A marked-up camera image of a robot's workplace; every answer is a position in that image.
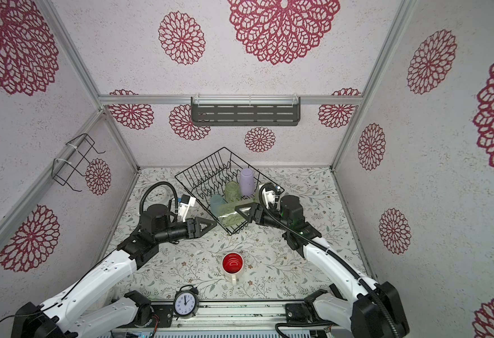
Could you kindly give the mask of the pale yellow textured cup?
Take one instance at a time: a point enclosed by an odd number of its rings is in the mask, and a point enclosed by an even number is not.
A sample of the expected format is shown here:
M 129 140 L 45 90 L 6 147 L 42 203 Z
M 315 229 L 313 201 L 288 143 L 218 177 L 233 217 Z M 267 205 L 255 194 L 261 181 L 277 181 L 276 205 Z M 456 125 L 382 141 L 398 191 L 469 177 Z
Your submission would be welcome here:
M 258 189 L 255 191 L 253 199 L 254 199 L 255 203 L 261 202 L 261 187 L 258 187 Z

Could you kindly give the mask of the green transparent cup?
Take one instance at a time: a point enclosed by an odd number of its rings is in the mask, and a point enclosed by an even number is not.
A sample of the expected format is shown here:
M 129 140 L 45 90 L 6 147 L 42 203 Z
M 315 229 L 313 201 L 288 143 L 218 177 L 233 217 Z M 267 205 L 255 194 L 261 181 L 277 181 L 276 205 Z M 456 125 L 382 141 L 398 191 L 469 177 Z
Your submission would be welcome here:
M 244 222 L 244 219 L 234 210 L 234 208 L 238 205 L 251 202 L 253 202 L 253 199 L 244 199 L 221 206 L 220 216 L 218 217 L 221 225 L 225 228 L 234 228 L 237 225 L 241 225 Z
M 242 199 L 239 183 L 235 181 L 228 182 L 224 187 L 224 200 L 227 203 L 233 203 Z

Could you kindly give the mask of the lavender plastic cup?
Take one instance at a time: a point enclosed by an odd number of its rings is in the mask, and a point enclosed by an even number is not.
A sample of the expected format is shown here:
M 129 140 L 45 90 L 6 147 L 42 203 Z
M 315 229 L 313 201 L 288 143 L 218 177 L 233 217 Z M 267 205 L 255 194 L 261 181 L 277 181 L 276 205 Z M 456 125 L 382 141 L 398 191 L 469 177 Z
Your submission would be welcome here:
M 251 168 L 242 169 L 239 175 L 239 187 L 241 195 L 251 196 L 255 193 L 254 171 Z

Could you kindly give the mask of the teal transparent cup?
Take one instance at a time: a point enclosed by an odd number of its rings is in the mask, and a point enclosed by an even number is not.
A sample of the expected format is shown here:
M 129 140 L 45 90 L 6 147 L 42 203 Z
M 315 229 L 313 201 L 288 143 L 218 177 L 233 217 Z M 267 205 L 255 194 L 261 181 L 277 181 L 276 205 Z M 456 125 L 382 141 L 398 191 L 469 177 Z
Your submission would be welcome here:
M 222 195 L 220 194 L 213 194 L 213 196 L 210 198 L 210 211 L 213 215 L 216 217 L 220 216 L 220 208 L 221 206 L 225 205 L 227 202 L 224 200 Z

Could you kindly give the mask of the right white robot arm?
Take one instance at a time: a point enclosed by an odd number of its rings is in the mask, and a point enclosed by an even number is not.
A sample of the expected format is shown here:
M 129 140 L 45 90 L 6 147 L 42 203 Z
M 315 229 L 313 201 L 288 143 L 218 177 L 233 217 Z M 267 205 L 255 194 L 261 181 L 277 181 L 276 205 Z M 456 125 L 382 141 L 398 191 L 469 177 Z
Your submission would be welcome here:
M 303 215 L 300 199 L 286 195 L 278 204 L 260 201 L 235 208 L 248 223 L 283 230 L 289 247 L 319 268 L 331 281 L 330 291 L 305 302 L 317 324 L 334 324 L 354 337 L 405 337 L 410 333 L 397 289 L 378 283 L 346 262 Z

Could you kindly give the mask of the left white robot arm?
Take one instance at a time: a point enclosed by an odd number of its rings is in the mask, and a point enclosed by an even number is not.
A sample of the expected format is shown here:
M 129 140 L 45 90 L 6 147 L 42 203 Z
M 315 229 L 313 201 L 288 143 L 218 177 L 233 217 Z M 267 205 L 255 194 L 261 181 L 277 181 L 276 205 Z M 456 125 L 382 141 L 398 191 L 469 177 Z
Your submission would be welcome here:
M 198 239 L 216 221 L 175 216 L 167 206 L 154 204 L 142 212 L 139 229 L 76 283 L 36 306 L 29 302 L 15 314 L 12 337 L 98 337 L 129 324 L 151 302 L 139 292 L 92 313 L 86 310 L 125 277 L 148 263 L 161 244 Z

